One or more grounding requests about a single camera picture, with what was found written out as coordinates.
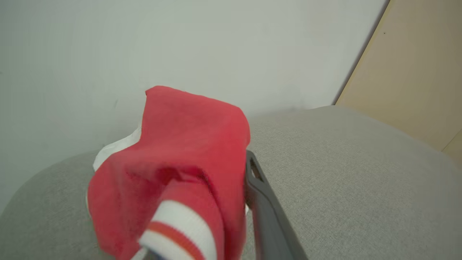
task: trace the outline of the gray fabric upholstery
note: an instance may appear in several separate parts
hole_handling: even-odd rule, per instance
[[[0,259],[113,259],[99,248],[85,205],[96,154],[57,163],[14,194],[0,217]]]
[[[462,259],[462,174],[443,153],[336,106],[251,126],[249,149],[310,259]]]
[[[462,259],[462,173],[444,154],[335,106],[249,121],[249,149],[310,259]],[[110,259],[85,207],[95,155],[21,187],[0,217],[0,259]]]

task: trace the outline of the white fabric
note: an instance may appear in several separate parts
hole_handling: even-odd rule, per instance
[[[196,245],[205,259],[217,258],[215,239],[207,222],[188,206],[174,200],[165,200],[157,208],[152,221],[161,222],[180,231]],[[143,237],[140,243],[145,245]]]
[[[96,155],[95,161],[93,162],[93,170],[98,170],[98,168],[103,164],[103,162],[111,156],[111,154],[124,150],[134,144],[136,144],[141,137],[141,125],[129,136],[117,141],[112,144],[106,145],[98,155]]]

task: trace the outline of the white wall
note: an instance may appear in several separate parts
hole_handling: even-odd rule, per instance
[[[154,85],[247,115],[330,105],[384,0],[0,1],[0,212],[129,134]]]

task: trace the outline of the beige door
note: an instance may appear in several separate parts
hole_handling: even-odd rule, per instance
[[[443,150],[462,129],[462,0],[392,0],[336,105]]]

